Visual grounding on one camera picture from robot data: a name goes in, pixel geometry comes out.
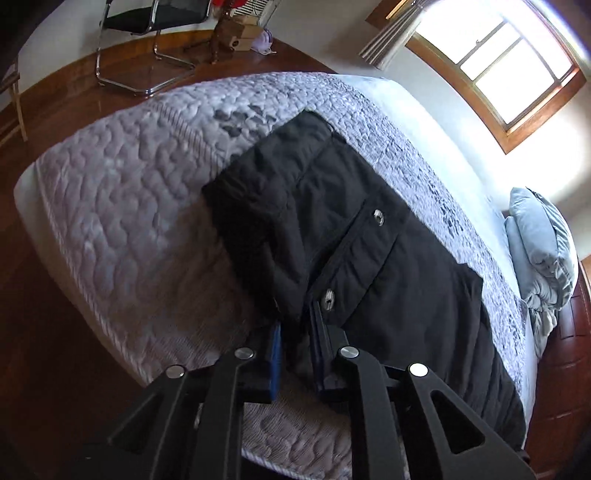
red object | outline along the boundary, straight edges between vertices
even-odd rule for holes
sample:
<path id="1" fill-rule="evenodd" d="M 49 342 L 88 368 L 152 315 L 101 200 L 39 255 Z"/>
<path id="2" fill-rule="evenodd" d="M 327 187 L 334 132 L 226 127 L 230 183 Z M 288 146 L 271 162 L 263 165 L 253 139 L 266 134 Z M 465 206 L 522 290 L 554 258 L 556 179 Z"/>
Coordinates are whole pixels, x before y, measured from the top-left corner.
<path id="1" fill-rule="evenodd" d="M 225 0 L 213 0 L 212 4 L 215 5 L 216 7 L 221 7 L 223 5 Z M 248 2 L 248 0 L 234 0 L 234 3 L 232 4 L 232 8 L 240 8 L 240 7 L 244 7 L 244 5 L 246 5 L 246 2 Z"/>

light blue pillow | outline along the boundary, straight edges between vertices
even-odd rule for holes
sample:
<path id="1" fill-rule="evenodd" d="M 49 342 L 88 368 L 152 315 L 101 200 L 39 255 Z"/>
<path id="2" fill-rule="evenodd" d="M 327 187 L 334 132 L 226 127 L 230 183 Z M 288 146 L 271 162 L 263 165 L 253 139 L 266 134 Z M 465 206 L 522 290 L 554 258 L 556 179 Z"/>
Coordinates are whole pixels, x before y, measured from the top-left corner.
<path id="1" fill-rule="evenodd" d="M 511 261 L 513 262 L 521 298 L 525 300 L 527 306 L 531 309 L 540 310 L 542 304 L 554 306 L 557 301 L 557 294 L 550 288 L 547 279 L 533 267 L 527 257 L 515 217 L 505 219 L 505 231 L 509 240 L 509 252 L 511 253 Z"/>
<path id="2" fill-rule="evenodd" d="M 515 217 L 531 265 L 558 295 L 556 308 L 570 300 L 579 277 L 573 236 L 558 209 L 539 193 L 515 187 L 509 213 Z"/>

bed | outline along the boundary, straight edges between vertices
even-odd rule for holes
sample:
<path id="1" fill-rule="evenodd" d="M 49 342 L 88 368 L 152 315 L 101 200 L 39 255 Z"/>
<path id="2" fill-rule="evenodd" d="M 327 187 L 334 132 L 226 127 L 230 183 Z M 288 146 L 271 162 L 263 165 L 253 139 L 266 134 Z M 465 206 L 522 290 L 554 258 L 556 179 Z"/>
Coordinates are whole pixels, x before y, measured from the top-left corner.
<path id="1" fill-rule="evenodd" d="M 211 364 L 245 338 L 256 310 L 200 188 L 304 108 L 331 122 L 484 278 L 493 342 L 528 423 L 537 357 L 503 216 L 455 144 L 395 82 L 282 73 L 173 90 L 42 155 L 15 187 L 18 211 L 51 276 L 138 382 L 174 363 Z M 462 235 L 450 236 L 452 227 Z M 286 373 L 279 401 L 247 406 L 245 420 L 244 457 L 292 478 L 350 477 L 347 424 L 296 377 Z"/>

white wall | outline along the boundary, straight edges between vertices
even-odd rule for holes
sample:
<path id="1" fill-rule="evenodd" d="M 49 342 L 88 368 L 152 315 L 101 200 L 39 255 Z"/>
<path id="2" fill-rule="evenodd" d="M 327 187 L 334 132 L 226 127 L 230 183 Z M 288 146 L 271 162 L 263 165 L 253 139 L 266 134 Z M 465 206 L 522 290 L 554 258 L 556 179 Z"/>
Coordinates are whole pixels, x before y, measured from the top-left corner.
<path id="1" fill-rule="evenodd" d="M 113 0 L 109 15 L 149 5 L 151 0 Z M 19 53 L 21 91 L 65 65 L 93 53 L 104 9 L 104 0 L 65 0 L 57 7 L 37 27 Z M 189 28 L 210 29 L 214 26 L 215 20 L 209 19 L 200 25 L 167 30 L 167 33 Z M 102 45 L 109 47 L 135 38 L 130 34 L 107 30 L 103 34 Z M 0 110 L 8 102 L 8 92 L 5 92 L 0 96 Z"/>
<path id="2" fill-rule="evenodd" d="M 385 76 L 403 85 L 458 145 L 501 209 L 508 207 L 513 186 L 528 186 L 542 193 L 557 203 L 571 223 L 579 256 L 590 255 L 591 228 L 587 225 L 591 223 L 591 82 L 538 131 L 505 155 L 470 106 L 408 49 L 397 55 L 386 72 L 358 57 L 359 50 L 376 33 L 365 18 L 378 3 L 379 0 L 283 0 L 268 26 L 280 40 L 339 73 Z M 575 14 L 576 7 L 569 11 Z M 588 36 L 591 22 L 580 18 L 577 22 L 588 28 Z"/>

black chair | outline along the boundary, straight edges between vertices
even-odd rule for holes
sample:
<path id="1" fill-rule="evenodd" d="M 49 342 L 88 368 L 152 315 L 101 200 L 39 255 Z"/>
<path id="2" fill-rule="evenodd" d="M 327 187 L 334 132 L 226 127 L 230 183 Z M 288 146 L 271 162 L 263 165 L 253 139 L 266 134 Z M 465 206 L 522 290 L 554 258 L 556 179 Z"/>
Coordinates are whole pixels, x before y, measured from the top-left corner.
<path id="1" fill-rule="evenodd" d="M 158 51 L 158 38 L 160 31 L 166 28 L 182 27 L 184 25 L 198 24 L 207 19 L 211 0 L 153 0 L 151 7 L 136 8 L 127 12 L 109 17 L 109 9 L 113 0 L 106 0 L 105 13 L 100 23 L 99 46 L 96 49 L 95 75 L 101 85 L 109 84 L 124 88 L 136 95 L 152 95 L 171 83 L 177 82 L 192 74 L 195 65 L 186 60 L 165 55 Z M 103 30 L 119 30 L 129 32 L 132 35 L 146 35 L 156 32 L 154 37 L 154 55 L 157 59 L 166 59 L 187 68 L 181 75 L 154 85 L 148 89 L 139 89 L 125 85 L 114 80 L 109 80 L 100 75 L 100 39 Z"/>

